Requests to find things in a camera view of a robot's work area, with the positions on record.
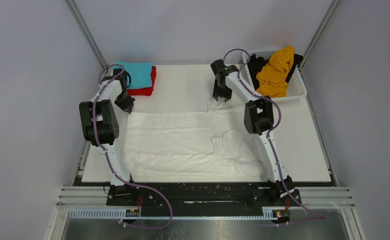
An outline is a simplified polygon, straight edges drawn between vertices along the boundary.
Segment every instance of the black garment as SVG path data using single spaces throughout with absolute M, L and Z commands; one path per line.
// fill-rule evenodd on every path
M 257 73 L 261 72 L 262 67 L 268 63 L 268 59 L 265 60 L 263 57 L 257 58 L 255 54 L 251 55 L 251 60 L 248 62 L 249 74 L 251 75 L 252 84 L 254 89 L 260 87 L 260 83 L 257 80 Z
M 286 82 L 289 83 L 290 78 L 292 77 L 293 71 L 295 71 L 295 67 L 302 62 L 304 57 L 302 55 L 294 54 L 293 55 L 293 65 L 290 68 L 288 76 L 286 76 Z
M 292 77 L 293 72 L 298 64 L 302 62 L 304 57 L 302 55 L 294 54 L 293 55 L 293 65 L 286 76 L 286 82 L 289 83 L 290 78 Z M 251 75 L 252 84 L 254 85 L 254 89 L 260 87 L 260 83 L 257 80 L 257 74 L 261 72 L 262 67 L 264 67 L 268 63 L 268 59 L 264 59 L 263 57 L 257 58 L 255 54 L 251 56 L 251 60 L 248 62 L 249 74 Z

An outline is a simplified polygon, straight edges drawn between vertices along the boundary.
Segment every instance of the red towel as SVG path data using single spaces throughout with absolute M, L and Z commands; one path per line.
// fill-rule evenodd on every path
M 128 89 L 128 94 L 130 96 L 136 96 L 136 95 L 143 95 L 143 96 L 150 96 L 152 95 L 152 92 L 154 91 L 154 84 L 155 84 L 155 78 L 156 78 L 156 67 L 152 66 L 152 72 L 151 72 L 151 79 L 152 79 L 152 87 L 145 87 L 141 89 Z

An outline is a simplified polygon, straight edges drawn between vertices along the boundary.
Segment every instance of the white table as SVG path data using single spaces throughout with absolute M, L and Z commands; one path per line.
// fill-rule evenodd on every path
M 214 75 L 207 64 L 203 65 L 158 65 L 153 94 L 136 96 L 134 112 L 179 113 L 207 111 L 211 99 Z M 241 104 L 233 96 L 231 104 Z M 279 153 L 292 180 L 295 182 L 329 182 L 330 176 L 321 150 L 318 136 L 311 118 L 306 98 L 278 102 L 282 111 L 280 126 L 274 130 Z M 137 182 L 257 182 L 249 177 L 216 176 L 190 179 L 181 177 L 137 177 Z M 83 182 L 107 182 L 109 174 L 99 152 L 91 148 L 87 157 Z

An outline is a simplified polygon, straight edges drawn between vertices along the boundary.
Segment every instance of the yellow garment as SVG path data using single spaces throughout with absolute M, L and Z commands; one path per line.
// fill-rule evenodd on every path
M 288 83 L 286 77 L 293 65 L 295 49 L 292 46 L 276 51 L 261 72 L 257 74 L 260 87 L 257 92 L 271 98 L 285 97 Z

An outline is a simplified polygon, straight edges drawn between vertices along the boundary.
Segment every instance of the white wall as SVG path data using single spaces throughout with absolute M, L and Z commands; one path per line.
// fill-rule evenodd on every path
M 0 1 L 0 240 L 42 239 L 100 70 L 65 1 Z
M 304 73 L 367 239 L 390 239 L 390 1 L 341 1 Z
M 292 44 L 303 54 L 331 2 L 76 0 L 107 62 L 157 64 L 209 64 L 237 47 Z

